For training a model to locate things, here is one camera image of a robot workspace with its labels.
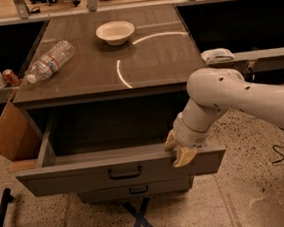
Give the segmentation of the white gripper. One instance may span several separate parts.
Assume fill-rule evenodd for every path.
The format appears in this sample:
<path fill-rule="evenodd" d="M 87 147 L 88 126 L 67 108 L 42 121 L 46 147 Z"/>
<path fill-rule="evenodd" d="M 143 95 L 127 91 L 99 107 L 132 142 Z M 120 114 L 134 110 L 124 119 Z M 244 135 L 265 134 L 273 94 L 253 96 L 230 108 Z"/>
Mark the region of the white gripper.
<path fill-rule="evenodd" d="M 182 114 L 179 113 L 174 120 L 173 129 L 168 133 L 164 145 L 165 151 L 173 151 L 178 143 L 182 146 L 177 149 L 173 167 L 184 167 L 193 161 L 197 155 L 197 150 L 194 148 L 201 146 L 207 137 L 207 132 L 200 133 L 188 127 L 183 121 Z"/>

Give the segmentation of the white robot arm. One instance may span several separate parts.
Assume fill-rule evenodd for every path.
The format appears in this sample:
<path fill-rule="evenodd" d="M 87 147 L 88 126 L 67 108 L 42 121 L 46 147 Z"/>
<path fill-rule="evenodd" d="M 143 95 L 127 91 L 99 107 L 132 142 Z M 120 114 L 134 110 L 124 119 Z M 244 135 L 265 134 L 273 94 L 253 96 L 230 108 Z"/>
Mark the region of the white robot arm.
<path fill-rule="evenodd" d="M 239 110 L 284 129 L 284 86 L 247 82 L 237 70 L 202 68 L 190 75 L 189 100 L 164 146 L 177 151 L 173 163 L 184 167 L 205 142 L 211 125 L 229 109 Z"/>

